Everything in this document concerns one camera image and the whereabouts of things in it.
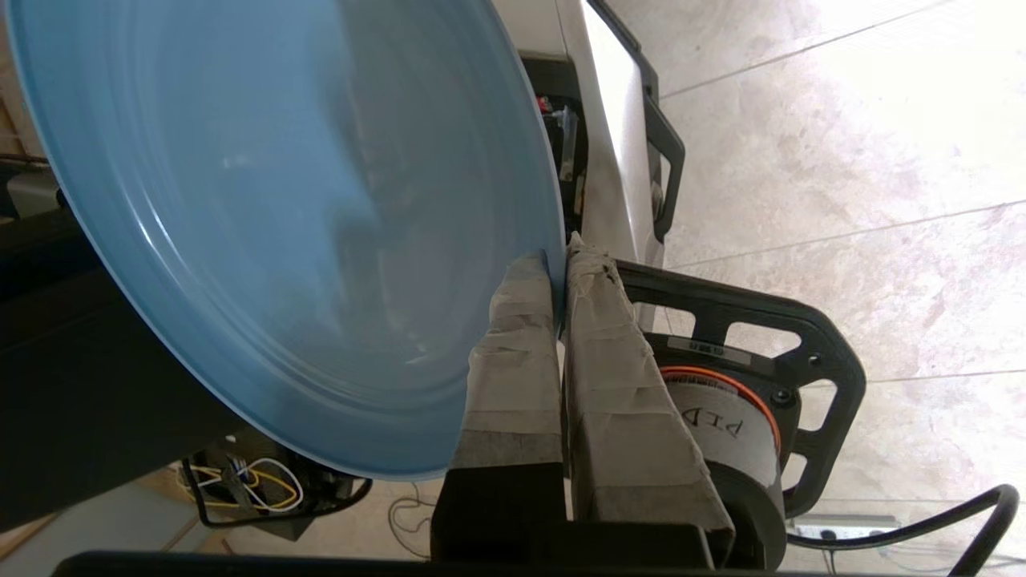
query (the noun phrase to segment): screw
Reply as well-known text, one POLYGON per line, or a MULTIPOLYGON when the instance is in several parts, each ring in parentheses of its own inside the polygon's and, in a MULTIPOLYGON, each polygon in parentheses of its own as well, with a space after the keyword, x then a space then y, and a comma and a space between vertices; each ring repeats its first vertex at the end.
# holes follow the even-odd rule
POLYGON ((791 399, 793 398, 794 398, 794 393, 792 393, 787 389, 779 389, 777 392, 773 393, 774 403, 781 407, 791 402, 791 399))

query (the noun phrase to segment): tiled floor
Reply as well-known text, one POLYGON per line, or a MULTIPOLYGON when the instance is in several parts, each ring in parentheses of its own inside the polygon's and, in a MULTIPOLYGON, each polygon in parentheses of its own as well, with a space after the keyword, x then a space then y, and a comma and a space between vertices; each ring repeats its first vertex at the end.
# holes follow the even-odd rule
MULTIPOLYGON (((1026 489, 1026 5, 610 3, 658 69, 687 145, 667 267, 819 307, 871 381, 814 511, 908 524, 1000 483, 1026 489)), ((684 315, 657 322, 687 331, 684 315)), ((805 392, 810 412, 828 402, 829 389, 805 392)), ((255 531, 229 542, 416 559, 387 525, 406 493, 382 484, 298 545, 255 531), (372 539, 357 538, 357 521, 372 539)), ((838 553, 837 569, 943 573, 980 523, 838 553)), ((410 543, 425 550, 424 539, 410 543)), ((998 553, 1026 557, 1026 520, 998 553)), ((785 567, 827 566, 790 550, 785 567)))

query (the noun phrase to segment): black bracket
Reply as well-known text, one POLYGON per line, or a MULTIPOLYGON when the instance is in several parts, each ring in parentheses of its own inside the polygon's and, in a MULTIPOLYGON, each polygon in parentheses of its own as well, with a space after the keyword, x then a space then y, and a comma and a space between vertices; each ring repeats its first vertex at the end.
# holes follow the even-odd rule
MULTIPOLYGON (((793 434, 792 452, 807 462, 798 484, 784 491, 784 508, 788 517, 811 509, 823 493, 866 392, 862 364, 833 322, 819 310, 790 299, 622 261, 617 268, 631 302, 690 312, 695 315, 690 340, 713 345, 713 349, 725 347, 727 330, 735 322, 788 331, 801 339, 797 348, 776 358, 752 355, 758 362, 744 367, 733 361, 732 355, 715 355, 715 350, 712 356, 709 351, 703 354, 720 366, 735 362, 739 372, 759 368, 761 377, 771 377, 794 397, 798 389, 822 379, 837 387, 823 425, 818 430, 797 428, 793 434)), ((772 397, 764 400, 773 402, 772 397)), ((796 418, 789 421, 797 424, 796 418)))

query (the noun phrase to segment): white wire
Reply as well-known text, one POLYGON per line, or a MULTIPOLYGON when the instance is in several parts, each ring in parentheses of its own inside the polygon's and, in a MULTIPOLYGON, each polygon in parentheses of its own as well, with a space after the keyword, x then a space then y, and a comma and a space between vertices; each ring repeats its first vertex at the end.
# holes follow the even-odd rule
POLYGON ((295 493, 297 493, 295 500, 292 501, 291 503, 289 503, 288 505, 284 506, 284 507, 272 507, 272 506, 268 505, 267 503, 265 503, 264 500, 261 499, 259 495, 256 495, 256 492, 254 492, 250 487, 245 486, 246 491, 249 493, 249 497, 251 497, 254 501, 256 501, 258 505, 261 505, 263 507, 267 507, 267 510, 269 510, 269 511, 271 511, 273 513, 283 513, 283 512, 290 511, 290 510, 294 509, 295 507, 299 507, 300 504, 303 503, 303 486, 300 485, 300 479, 295 477, 295 475, 292 473, 292 471, 288 467, 286 467, 285 465, 281 464, 281 462, 278 461, 277 459, 272 459, 271 457, 264 457, 262 459, 256 459, 252 463, 249 463, 248 465, 246 465, 242 469, 242 471, 253 470, 253 467, 255 467, 256 465, 260 465, 262 463, 270 463, 270 464, 278 467, 279 469, 285 471, 285 474, 287 474, 292 479, 292 484, 294 485, 295 493))

